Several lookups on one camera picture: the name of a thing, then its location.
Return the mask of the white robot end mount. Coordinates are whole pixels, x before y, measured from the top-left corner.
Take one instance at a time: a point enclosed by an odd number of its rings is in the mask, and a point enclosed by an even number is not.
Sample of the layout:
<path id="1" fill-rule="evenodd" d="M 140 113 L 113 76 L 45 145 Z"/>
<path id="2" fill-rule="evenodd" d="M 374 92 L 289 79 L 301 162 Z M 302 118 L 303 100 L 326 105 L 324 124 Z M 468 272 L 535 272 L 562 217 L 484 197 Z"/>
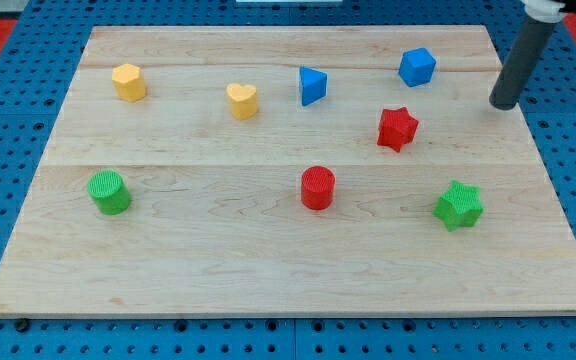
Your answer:
<path id="1" fill-rule="evenodd" d="M 524 11 L 542 23 L 558 23 L 567 14 L 576 14 L 576 0 L 520 0 Z"/>

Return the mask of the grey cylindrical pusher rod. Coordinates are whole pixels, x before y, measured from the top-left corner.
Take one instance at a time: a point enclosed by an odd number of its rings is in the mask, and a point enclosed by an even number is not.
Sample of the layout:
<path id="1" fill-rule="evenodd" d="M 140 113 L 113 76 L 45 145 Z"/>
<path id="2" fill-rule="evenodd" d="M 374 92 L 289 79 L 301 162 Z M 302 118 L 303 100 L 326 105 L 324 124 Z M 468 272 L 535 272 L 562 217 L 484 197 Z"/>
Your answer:
<path id="1" fill-rule="evenodd" d="M 511 110 L 516 106 L 556 26 L 526 16 L 489 95 L 493 107 Z"/>

